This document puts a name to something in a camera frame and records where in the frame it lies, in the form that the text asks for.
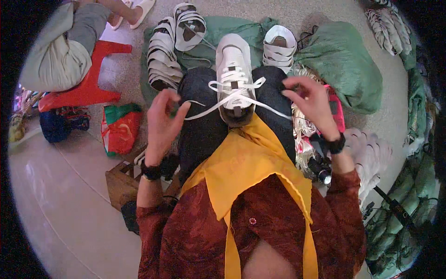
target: black pants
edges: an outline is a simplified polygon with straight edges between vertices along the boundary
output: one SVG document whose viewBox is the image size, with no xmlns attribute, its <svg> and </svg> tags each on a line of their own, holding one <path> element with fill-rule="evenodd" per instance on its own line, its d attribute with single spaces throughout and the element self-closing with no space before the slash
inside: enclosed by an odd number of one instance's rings
<svg viewBox="0 0 446 279">
<path fill-rule="evenodd" d="M 266 82 L 256 89 L 256 98 L 271 108 L 291 116 L 291 101 L 282 95 L 285 89 L 282 80 L 286 74 L 274 66 L 262 66 L 252 71 L 252 80 L 261 77 Z M 194 68 L 187 72 L 178 87 L 182 104 L 186 100 L 198 101 L 206 107 L 191 104 L 187 117 L 197 115 L 217 103 L 217 93 L 208 87 L 210 81 L 217 80 L 216 72 L 208 68 Z M 276 134 L 292 162 L 296 161 L 296 150 L 293 137 L 293 124 L 265 108 L 256 106 L 256 114 Z M 181 185 L 192 174 L 196 167 L 212 155 L 228 135 L 228 126 L 221 119 L 218 109 L 190 121 L 184 121 L 179 140 Z"/>
</svg>

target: red plastic bag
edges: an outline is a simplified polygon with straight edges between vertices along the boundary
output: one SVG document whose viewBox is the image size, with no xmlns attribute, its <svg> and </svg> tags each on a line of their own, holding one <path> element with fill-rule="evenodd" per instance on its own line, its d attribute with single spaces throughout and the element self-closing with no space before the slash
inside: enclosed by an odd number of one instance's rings
<svg viewBox="0 0 446 279">
<path fill-rule="evenodd" d="M 129 105 L 104 107 L 101 134 L 107 156 L 128 154 L 132 150 L 138 136 L 142 112 L 139 106 Z"/>
</svg>

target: shoelace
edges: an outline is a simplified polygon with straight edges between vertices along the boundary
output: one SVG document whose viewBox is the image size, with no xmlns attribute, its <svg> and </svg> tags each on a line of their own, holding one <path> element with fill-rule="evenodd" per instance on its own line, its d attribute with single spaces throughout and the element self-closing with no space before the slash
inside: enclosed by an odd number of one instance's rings
<svg viewBox="0 0 446 279">
<path fill-rule="evenodd" d="M 225 88 L 225 87 L 231 88 L 231 81 L 247 82 L 248 78 L 245 77 L 245 73 L 243 73 L 241 67 L 235 67 L 235 71 L 230 71 L 230 70 L 228 70 L 228 68 L 226 68 L 226 69 L 224 69 L 224 73 L 222 74 L 222 83 L 218 82 L 218 81 L 210 81 L 208 86 L 209 86 L 210 89 L 212 89 L 215 92 L 217 92 L 218 89 L 213 87 L 212 85 L 217 84 L 217 85 L 223 86 L 223 88 Z M 197 119 L 197 118 L 203 117 L 203 116 L 211 113 L 212 111 L 218 109 L 221 105 L 223 105 L 223 104 L 225 104 L 225 103 L 227 103 L 227 102 L 229 102 L 229 101 L 231 101 L 231 100 L 233 100 L 235 98 L 246 100 L 246 101 L 250 102 L 251 104 L 255 104 L 255 105 L 261 106 L 263 108 L 266 108 L 267 110 L 272 111 L 273 113 L 275 113 L 275 114 L 277 114 L 277 115 L 279 115 L 281 117 L 284 117 L 286 119 L 292 120 L 291 116 L 287 116 L 287 115 L 285 115 L 285 114 L 283 114 L 281 112 L 278 112 L 277 110 L 271 108 L 268 105 L 265 105 L 265 104 L 263 104 L 263 103 L 261 103 L 261 102 L 259 102 L 257 100 L 254 100 L 254 99 L 251 99 L 249 97 L 246 97 L 246 96 L 242 95 L 242 93 L 245 92 L 246 89 L 256 89 L 256 88 L 259 88 L 260 86 L 263 85 L 263 83 L 265 83 L 265 81 L 266 81 L 265 77 L 261 77 L 256 82 L 254 82 L 253 84 L 245 84 L 245 83 L 239 84 L 238 85 L 239 89 L 236 90 L 236 91 L 232 91 L 232 89 L 229 89 L 229 90 L 223 89 L 223 91 L 226 94 L 229 94 L 227 97 L 225 97 L 224 99 L 222 99 L 221 101 L 219 101 L 218 103 L 213 105 L 210 109 L 208 109 L 208 110 L 206 110 L 206 111 L 204 111 L 202 113 L 199 113 L 199 114 L 197 114 L 195 116 L 187 117 L 184 120 L 193 120 L 193 119 Z M 200 102 L 194 101 L 194 100 L 189 100 L 189 101 L 186 101 L 186 102 L 196 103 L 196 104 L 199 104 L 199 105 L 201 105 L 203 107 L 206 106 L 206 105 L 204 105 L 204 104 L 202 104 Z"/>
</svg>

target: sneaker tongue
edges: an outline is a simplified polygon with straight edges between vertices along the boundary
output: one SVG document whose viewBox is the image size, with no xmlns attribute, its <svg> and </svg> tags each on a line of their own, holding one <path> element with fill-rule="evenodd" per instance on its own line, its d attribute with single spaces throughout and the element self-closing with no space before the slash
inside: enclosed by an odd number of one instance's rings
<svg viewBox="0 0 446 279">
<path fill-rule="evenodd" d="M 225 68 L 228 68 L 229 71 L 235 71 L 235 67 L 240 67 L 241 63 L 244 63 L 242 52 L 237 47 L 227 46 L 223 49 L 223 57 L 225 57 Z M 249 97 L 249 92 L 247 88 L 239 88 L 238 84 L 240 81 L 227 79 L 225 83 L 231 83 L 231 86 L 224 86 L 223 90 L 227 90 L 230 92 L 239 91 L 241 95 Z M 239 106 L 241 108 L 245 108 L 251 105 L 251 103 L 246 100 L 235 98 L 223 106 L 227 109 L 234 109 L 234 107 Z"/>
</svg>

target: yellow apron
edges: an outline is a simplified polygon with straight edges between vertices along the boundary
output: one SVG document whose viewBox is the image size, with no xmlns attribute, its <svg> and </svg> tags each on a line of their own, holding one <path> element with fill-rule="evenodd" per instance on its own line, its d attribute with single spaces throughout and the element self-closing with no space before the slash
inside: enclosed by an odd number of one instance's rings
<svg viewBox="0 0 446 279">
<path fill-rule="evenodd" d="M 274 132 L 254 114 L 250 124 L 229 132 L 223 143 L 186 180 L 182 194 L 206 179 L 217 220 L 227 225 L 225 278 L 240 279 L 240 257 L 231 233 L 231 207 L 237 196 L 271 174 L 277 174 L 305 217 L 303 278 L 318 278 L 310 224 L 311 181 L 296 169 Z"/>
</svg>

